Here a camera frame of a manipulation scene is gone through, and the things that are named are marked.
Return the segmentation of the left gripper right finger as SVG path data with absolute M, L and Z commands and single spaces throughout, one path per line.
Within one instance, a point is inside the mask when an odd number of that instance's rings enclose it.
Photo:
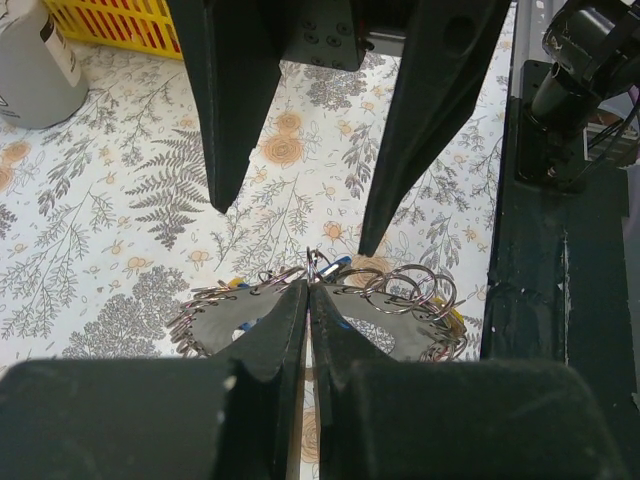
M 324 479 L 626 479 L 588 385 L 558 362 L 397 361 L 313 340 Z

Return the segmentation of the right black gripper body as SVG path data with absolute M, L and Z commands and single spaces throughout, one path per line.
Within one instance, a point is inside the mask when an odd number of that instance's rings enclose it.
M 272 0 L 259 11 L 276 58 L 358 70 L 368 52 L 402 55 L 413 0 Z

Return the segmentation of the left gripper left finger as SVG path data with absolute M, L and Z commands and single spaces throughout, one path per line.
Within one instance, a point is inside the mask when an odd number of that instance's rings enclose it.
M 30 360 L 1 382 L 5 479 L 296 479 L 307 284 L 223 293 L 204 359 Z

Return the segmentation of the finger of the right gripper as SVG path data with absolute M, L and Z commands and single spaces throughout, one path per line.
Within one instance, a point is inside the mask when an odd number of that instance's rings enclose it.
M 375 253 L 404 196 L 470 118 L 509 9 L 507 1 L 415 4 L 371 181 L 361 254 Z
M 211 205 L 236 200 L 281 72 L 279 1 L 168 3 L 199 117 Z

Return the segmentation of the large silver keyring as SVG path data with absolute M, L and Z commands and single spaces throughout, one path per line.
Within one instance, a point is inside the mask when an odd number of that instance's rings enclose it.
M 170 340 L 184 357 L 211 357 L 234 342 L 231 333 L 238 324 L 257 316 L 264 320 L 302 286 L 308 289 L 303 317 L 314 340 L 326 337 L 331 328 L 355 332 L 400 361 L 453 361 L 465 350 L 467 331 L 455 337 L 435 323 L 461 303 L 451 277 L 420 264 L 385 272 L 356 266 L 352 259 L 334 278 L 321 275 L 332 262 L 310 250 L 305 264 L 267 270 L 255 284 L 236 279 L 196 288 L 167 322 Z

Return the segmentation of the yellow plastic basket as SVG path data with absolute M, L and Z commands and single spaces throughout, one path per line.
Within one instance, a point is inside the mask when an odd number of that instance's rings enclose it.
M 73 40 L 182 58 L 164 0 L 45 0 L 44 4 L 62 33 Z

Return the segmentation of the floral table mat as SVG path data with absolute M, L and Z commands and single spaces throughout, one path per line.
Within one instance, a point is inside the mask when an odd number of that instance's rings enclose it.
M 330 258 L 451 273 L 477 359 L 515 2 L 476 111 L 405 197 L 371 259 L 355 255 L 399 60 L 359 72 L 281 65 L 283 77 L 226 216 L 208 202 L 196 110 L 174 60 L 77 47 L 90 90 L 44 132 L 1 122 L 1 376 L 33 358 L 174 355 L 164 322 L 187 287 L 257 280 Z

